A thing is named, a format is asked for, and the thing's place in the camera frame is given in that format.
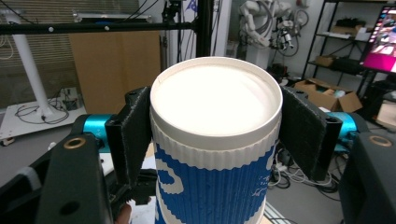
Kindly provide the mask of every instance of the gray floor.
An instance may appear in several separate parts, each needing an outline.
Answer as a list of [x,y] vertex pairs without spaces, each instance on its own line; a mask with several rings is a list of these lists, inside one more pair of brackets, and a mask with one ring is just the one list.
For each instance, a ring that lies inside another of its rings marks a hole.
[[[380,127],[368,123],[374,133],[395,137]],[[38,133],[30,133],[16,138],[8,147],[0,147],[0,186],[11,179],[19,169],[29,165],[48,150],[51,142],[59,142],[70,132],[71,125]],[[338,193],[329,196],[338,199]],[[271,188],[267,192],[270,203],[283,217],[299,224],[337,224],[343,219],[341,204],[332,201],[317,189],[291,182],[288,189]]]

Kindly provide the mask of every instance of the black pole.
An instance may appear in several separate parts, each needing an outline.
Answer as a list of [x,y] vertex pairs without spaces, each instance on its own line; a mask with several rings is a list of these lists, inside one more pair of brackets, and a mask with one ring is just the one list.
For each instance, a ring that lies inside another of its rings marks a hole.
[[191,22],[161,23],[54,23],[0,25],[0,35],[55,35],[71,33],[99,33],[124,31],[186,30],[194,29]]
[[214,0],[198,0],[195,56],[210,56]]

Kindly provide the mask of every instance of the shelf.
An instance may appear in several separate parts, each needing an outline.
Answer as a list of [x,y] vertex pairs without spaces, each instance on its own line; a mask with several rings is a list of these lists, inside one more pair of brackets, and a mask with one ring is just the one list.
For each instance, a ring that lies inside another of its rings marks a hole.
[[360,75],[360,74],[356,74],[356,73],[348,73],[348,72],[346,72],[346,71],[342,71],[342,70],[339,70],[339,69],[333,69],[333,68],[331,68],[331,67],[329,67],[329,66],[324,66],[324,65],[321,65],[321,64],[319,64],[319,63],[315,63],[315,61],[311,61],[311,62],[308,62],[309,64],[312,64],[312,65],[314,65],[314,66],[317,66],[317,67],[322,67],[322,68],[327,68],[327,69],[330,69],[330,70],[332,70],[332,71],[336,71],[336,72],[342,72],[342,73],[345,73],[345,74],[349,74],[349,75],[352,75],[352,76],[357,76],[357,75]]
[[367,43],[367,40],[357,40],[357,39],[355,39],[352,36],[350,38],[343,38],[343,37],[332,36],[332,35],[324,35],[324,34],[316,34],[316,35],[329,37],[329,38],[334,38],[334,39],[342,39],[342,40],[349,40],[349,41],[357,41],[357,42],[361,42],[361,43]]

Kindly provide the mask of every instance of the wooden panel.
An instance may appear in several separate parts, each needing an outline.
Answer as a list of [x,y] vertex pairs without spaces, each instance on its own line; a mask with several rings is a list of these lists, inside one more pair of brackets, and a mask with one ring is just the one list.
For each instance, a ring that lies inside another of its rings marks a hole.
[[118,114],[127,91],[150,86],[161,72],[158,31],[69,38],[89,114]]

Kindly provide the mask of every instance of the white robot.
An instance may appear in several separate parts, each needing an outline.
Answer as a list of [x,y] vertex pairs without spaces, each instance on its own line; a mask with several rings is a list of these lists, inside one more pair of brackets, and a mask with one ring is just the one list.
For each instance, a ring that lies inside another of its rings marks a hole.
[[[290,3],[278,0],[247,0],[240,8],[240,29],[247,36],[247,58],[250,63],[266,69],[270,49],[294,48],[291,35],[299,32],[299,22],[294,22]],[[272,38],[274,19],[277,20],[276,38]]]

